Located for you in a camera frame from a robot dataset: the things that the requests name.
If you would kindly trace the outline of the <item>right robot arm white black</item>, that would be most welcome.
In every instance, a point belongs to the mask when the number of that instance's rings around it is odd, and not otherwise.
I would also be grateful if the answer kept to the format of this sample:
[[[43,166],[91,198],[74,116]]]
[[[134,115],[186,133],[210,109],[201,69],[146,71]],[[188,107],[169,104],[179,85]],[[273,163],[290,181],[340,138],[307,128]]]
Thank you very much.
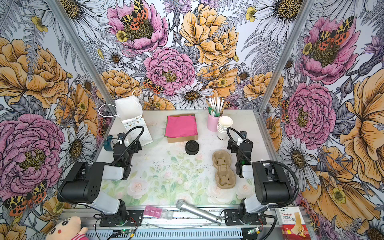
[[[255,193],[241,200],[239,218],[249,224],[256,216],[272,209],[287,207],[296,200],[300,190],[299,179],[287,165],[272,160],[251,160],[254,143],[245,132],[234,128],[226,130],[228,150],[236,155],[236,174],[254,182]]]

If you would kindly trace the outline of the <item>black plastic cup lid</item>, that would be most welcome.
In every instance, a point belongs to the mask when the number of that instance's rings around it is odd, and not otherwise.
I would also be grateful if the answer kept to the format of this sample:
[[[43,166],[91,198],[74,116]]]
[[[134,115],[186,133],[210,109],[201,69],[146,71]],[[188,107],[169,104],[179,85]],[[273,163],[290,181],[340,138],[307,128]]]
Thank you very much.
[[[200,146],[197,141],[188,141],[185,145],[185,151],[188,155],[194,156],[199,152]]]

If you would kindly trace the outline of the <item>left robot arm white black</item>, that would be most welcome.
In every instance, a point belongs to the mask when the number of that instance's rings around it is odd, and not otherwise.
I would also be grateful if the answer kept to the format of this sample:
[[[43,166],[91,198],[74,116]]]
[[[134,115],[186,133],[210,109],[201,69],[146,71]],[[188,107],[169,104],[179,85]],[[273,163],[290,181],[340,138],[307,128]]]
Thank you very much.
[[[75,163],[59,187],[58,200],[99,211],[114,225],[126,224],[130,218],[125,202],[103,192],[101,184],[106,180],[128,179],[133,167],[133,154],[142,149],[139,139],[144,131],[144,127],[136,126],[125,134],[119,134],[111,163]]]

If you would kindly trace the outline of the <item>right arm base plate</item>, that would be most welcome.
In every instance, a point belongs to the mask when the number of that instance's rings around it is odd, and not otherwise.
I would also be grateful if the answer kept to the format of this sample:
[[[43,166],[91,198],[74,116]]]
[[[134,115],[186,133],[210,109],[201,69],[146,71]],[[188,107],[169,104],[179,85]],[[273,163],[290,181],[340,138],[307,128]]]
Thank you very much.
[[[240,213],[240,210],[225,209],[224,220],[227,226],[261,226],[267,223],[266,218],[258,214]]]

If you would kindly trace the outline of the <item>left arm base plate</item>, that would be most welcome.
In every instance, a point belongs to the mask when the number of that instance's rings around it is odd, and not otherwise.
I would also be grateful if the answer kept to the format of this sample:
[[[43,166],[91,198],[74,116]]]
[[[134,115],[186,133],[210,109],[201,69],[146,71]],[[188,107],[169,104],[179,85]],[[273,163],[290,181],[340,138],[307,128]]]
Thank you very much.
[[[106,215],[100,220],[100,227],[139,227],[142,224],[143,210],[127,210],[127,218],[118,214]]]

